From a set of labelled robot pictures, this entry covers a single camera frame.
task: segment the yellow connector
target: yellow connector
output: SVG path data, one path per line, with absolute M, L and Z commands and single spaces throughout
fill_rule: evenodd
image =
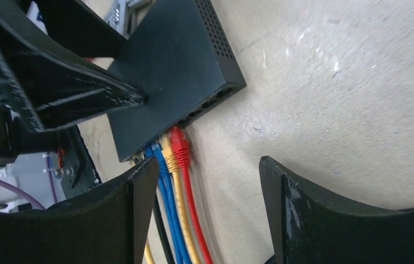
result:
M 178 163 L 171 150 L 171 142 L 167 134 L 164 134 L 161 139 L 162 155 L 166 161 L 169 172 L 173 175 L 174 194 L 176 196 L 176 207 L 179 212 L 179 222 L 183 231 L 184 241 L 186 242 L 187 251 L 191 257 L 193 264 L 201 264 L 197 250 L 195 248 L 194 240 L 192 239 L 191 230 L 189 229 L 189 222 L 187 221 L 186 207 L 184 205 L 183 188 L 181 186 L 181 176 L 179 173 Z

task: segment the blue connector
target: blue connector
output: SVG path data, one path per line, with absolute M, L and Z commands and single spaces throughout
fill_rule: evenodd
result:
M 176 230 L 176 233 L 178 234 L 176 236 L 176 239 L 178 240 L 179 249 L 181 250 L 184 263 L 192 264 L 189 254 L 187 253 L 186 242 L 184 241 L 183 233 L 181 231 L 181 224 L 179 223 L 178 212 L 176 211 L 176 204 L 175 204 L 174 193 L 173 193 L 173 184 L 171 182 L 171 174 L 168 171 L 168 167 L 166 166 L 166 162 L 164 160 L 162 150 L 158 143 L 152 143 L 152 151 L 153 151 L 154 156 L 158 160 L 158 166 L 160 170 L 159 177 L 161 177 L 164 183 L 166 183 L 166 190 L 168 191 L 168 202 L 169 202 L 169 206 L 171 207 L 170 212 L 172 214 L 172 219 L 174 220 L 173 225 Z
M 145 157 L 153 157 L 153 150 L 152 150 L 152 146 L 151 145 L 147 145 L 145 146 L 145 148 L 143 149 L 143 154 Z M 174 255 L 176 256 L 176 262 L 177 263 L 182 263 L 183 262 L 183 256 L 181 254 L 181 250 L 179 249 L 179 239 L 178 239 L 178 235 L 176 232 L 176 227 L 175 227 L 175 222 L 173 219 L 173 216 L 171 214 L 172 209 L 170 207 L 170 202 L 168 199 L 168 193 L 166 190 L 166 186 L 163 182 L 163 178 L 161 176 L 161 170 L 158 174 L 158 188 L 160 189 L 160 193 L 162 194 L 162 199 L 163 199 L 163 204 L 164 204 L 164 208 L 166 211 L 166 216 L 168 219 L 168 225 L 169 225 L 169 231 L 171 232 L 171 239 L 173 240 L 173 247 L 174 247 Z

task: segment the perforated side panel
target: perforated side panel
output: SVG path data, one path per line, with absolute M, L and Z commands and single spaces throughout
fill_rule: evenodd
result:
M 210 0 L 195 0 L 207 28 L 215 53 L 219 56 L 234 58 L 223 28 L 218 20 Z

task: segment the red connector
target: red connector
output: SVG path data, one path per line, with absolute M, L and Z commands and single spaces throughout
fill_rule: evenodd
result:
M 171 128 L 169 133 L 169 139 L 171 141 L 171 149 L 173 150 L 178 166 L 181 168 L 184 179 L 184 187 L 186 188 L 187 205 L 189 206 L 189 213 L 192 218 L 192 224 L 194 225 L 194 231 L 198 238 L 198 244 L 202 250 L 202 255 L 206 264 L 212 264 L 212 257 L 208 251 L 207 243 L 203 237 L 202 228 L 198 221 L 197 210 L 195 209 L 194 196 L 192 194 L 191 180 L 189 177 L 189 165 L 191 162 L 189 153 L 189 142 L 186 136 L 177 126 Z

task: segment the purple cable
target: purple cable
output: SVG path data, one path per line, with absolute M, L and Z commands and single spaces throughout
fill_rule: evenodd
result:
M 17 188 L 16 186 L 6 183 L 2 180 L 0 180 L 0 186 L 26 199 L 29 203 L 31 203 L 32 205 L 35 205 L 37 209 L 41 209 L 41 210 L 45 209 L 45 207 L 41 203 L 39 203 L 37 200 L 35 200 L 35 198 L 30 196 L 28 193 L 22 191 L 21 189 Z
M 48 171 L 48 178 L 49 178 L 49 184 L 51 185 L 51 193 L 53 194 L 53 201 L 56 204 L 58 202 L 58 198 L 56 197 L 56 191 L 54 189 L 54 183 L 53 183 L 53 176 L 51 175 L 51 165 L 49 160 L 51 159 L 51 157 L 49 156 L 48 153 L 48 157 L 46 157 L 47 160 L 47 171 Z

